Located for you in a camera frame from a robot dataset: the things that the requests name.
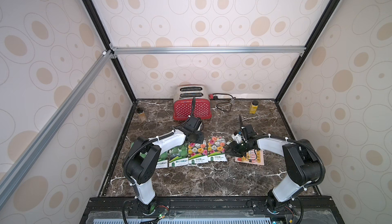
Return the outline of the flower seed packet back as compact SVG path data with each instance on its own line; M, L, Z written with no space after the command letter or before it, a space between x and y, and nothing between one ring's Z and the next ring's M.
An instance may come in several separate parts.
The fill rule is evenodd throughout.
M224 137L212 137L208 142L207 156L209 162L227 162L225 155L226 140Z

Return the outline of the flower seed packet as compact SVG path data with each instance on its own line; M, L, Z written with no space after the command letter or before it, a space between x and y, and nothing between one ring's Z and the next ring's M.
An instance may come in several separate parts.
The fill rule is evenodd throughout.
M188 145L189 165L208 163L207 143L190 143Z
M207 156L209 162L227 162L225 155L226 140L224 137L212 137L208 142Z

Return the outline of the orange striped seed packet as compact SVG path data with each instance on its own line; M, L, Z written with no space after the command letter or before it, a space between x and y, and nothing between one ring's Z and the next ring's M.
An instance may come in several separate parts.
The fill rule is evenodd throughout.
M250 150L246 153L245 157L235 157L235 162L253 164L253 165L264 165L264 157L262 150Z

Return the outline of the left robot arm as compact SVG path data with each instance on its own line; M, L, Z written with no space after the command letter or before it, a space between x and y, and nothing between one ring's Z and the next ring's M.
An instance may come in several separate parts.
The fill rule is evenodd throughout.
M123 160L124 177L134 188L137 203L143 214L150 215L156 208L156 193L152 176L160 156L189 141L203 141L202 120L189 117L181 125L175 126L164 135L154 138L138 137Z

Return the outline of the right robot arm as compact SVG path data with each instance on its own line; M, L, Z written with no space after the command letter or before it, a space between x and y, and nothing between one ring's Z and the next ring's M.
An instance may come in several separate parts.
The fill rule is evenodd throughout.
M308 140L257 135L251 125L245 125L241 126L240 132L232 135L232 142L225 146L226 154L238 158L254 150L281 155L285 161L287 175L267 194L266 208L272 214L279 213L290 200L324 180L324 163Z

